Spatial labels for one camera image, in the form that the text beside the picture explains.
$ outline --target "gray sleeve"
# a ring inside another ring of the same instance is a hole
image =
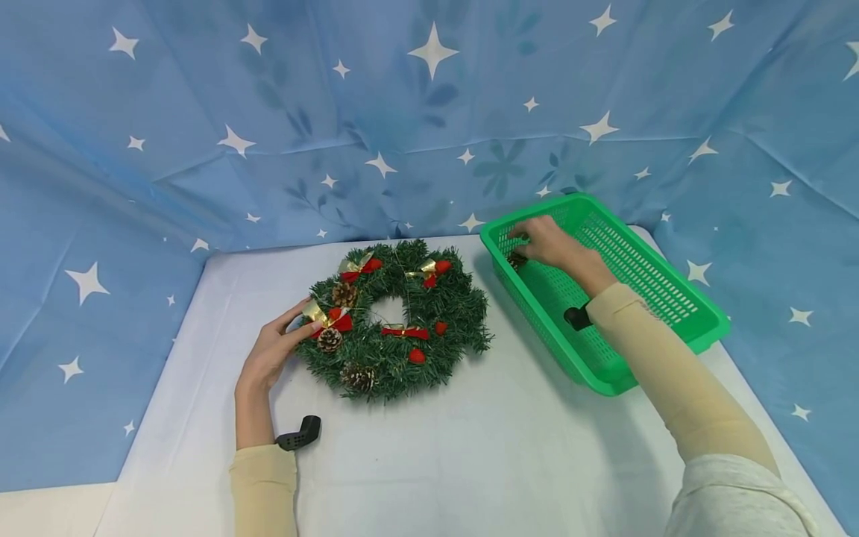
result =
[[[799,498],[737,455],[703,455],[686,465],[666,537],[818,537]]]

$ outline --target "pine cone in basket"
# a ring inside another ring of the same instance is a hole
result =
[[[323,352],[334,352],[343,344],[343,334],[337,328],[329,326],[322,331],[316,344]]]
[[[375,371],[373,368],[349,362],[340,370],[340,381],[356,392],[368,392],[375,385]]]
[[[358,288],[349,282],[339,282],[331,290],[331,300],[338,308],[354,308],[358,300]]]

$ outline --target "white tablecloth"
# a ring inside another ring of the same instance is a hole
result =
[[[683,464],[640,388],[608,399],[572,383],[492,273],[477,236],[454,245],[490,293],[491,351],[450,383],[368,406],[300,360],[272,395],[276,431],[322,417],[298,452],[302,537],[661,535]],[[259,327],[360,244],[212,259],[101,521],[100,537],[232,534],[232,390]],[[701,359],[769,439],[826,534],[843,531],[721,345]]]

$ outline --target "pine cone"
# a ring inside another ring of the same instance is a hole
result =
[[[348,282],[339,282],[331,290],[331,300],[338,308],[354,308],[358,300],[358,288]]]
[[[331,328],[329,326],[322,331],[319,338],[316,340],[316,344],[322,352],[334,352],[341,344],[343,344],[343,334],[340,333],[337,328]]]
[[[510,263],[514,271],[519,271],[528,262],[528,258],[520,253],[510,252],[510,255],[507,256],[507,262]]]
[[[349,362],[340,370],[340,381],[356,392],[368,392],[375,385],[375,371],[373,368]]]

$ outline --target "christmas wreath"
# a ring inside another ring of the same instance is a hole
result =
[[[310,371],[351,399],[392,400],[447,382],[466,347],[489,349],[486,294],[472,287],[456,250],[424,241],[349,252],[338,274],[311,288],[306,322],[322,328],[301,343]],[[405,325],[377,320],[371,306],[403,301]]]

